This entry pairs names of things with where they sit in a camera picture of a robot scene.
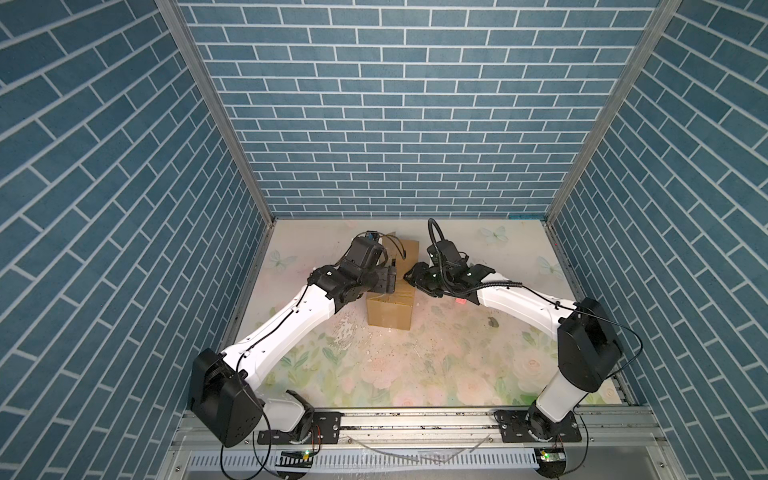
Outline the brown cardboard express box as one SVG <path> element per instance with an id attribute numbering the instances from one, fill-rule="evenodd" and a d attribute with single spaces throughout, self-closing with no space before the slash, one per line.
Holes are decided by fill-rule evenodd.
<path id="1" fill-rule="evenodd" d="M 390 255 L 387 265 L 394 267 L 394 292 L 366 296 L 367 323 L 372 327 L 408 331 L 412 325 L 416 288 L 404 275 L 419 261 L 419 242 L 402 239 L 392 231 L 382 239 L 382 244 Z"/>

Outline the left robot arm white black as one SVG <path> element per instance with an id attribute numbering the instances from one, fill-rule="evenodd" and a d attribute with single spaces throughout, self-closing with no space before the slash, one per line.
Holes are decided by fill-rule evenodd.
<path id="1" fill-rule="evenodd" d="M 391 293 L 396 267 L 385 234 L 355 236 L 335 263 L 316 268 L 288 304 L 258 329 L 220 352 L 201 351 L 191 364 L 189 408 L 226 448 L 264 431 L 303 443 L 316 428 L 314 407 L 293 390 L 259 391 L 280 360 L 315 327 L 365 294 Z"/>

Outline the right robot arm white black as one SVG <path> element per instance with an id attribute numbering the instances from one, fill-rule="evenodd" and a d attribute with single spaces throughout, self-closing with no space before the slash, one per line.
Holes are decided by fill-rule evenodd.
<path id="1" fill-rule="evenodd" d="M 590 393 L 618 372 L 623 356 L 617 324 L 599 303 L 540 293 L 481 264 L 443 271 L 419 262 L 404 280 L 431 297 L 451 296 L 499 310 L 547 334 L 558 348 L 558 370 L 535 400 L 529 417 L 562 422 Z"/>

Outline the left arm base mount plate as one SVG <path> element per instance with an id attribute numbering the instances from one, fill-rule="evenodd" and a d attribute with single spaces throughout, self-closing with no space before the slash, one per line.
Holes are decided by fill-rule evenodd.
<path id="1" fill-rule="evenodd" d="M 312 415 L 305 414 L 298 425 L 288 432 L 279 430 L 267 431 L 259 427 L 256 442 L 258 445 L 304 445 L 321 443 L 335 445 L 341 432 L 340 411 L 314 411 Z"/>

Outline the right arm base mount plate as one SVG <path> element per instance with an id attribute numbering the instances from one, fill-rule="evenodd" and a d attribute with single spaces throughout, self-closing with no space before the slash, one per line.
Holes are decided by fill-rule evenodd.
<path id="1" fill-rule="evenodd" d="M 578 443 L 582 434 L 575 413 L 569 412 L 561 421 L 554 422 L 535 405 L 527 410 L 499 409 L 492 414 L 498 424 L 504 443 Z"/>

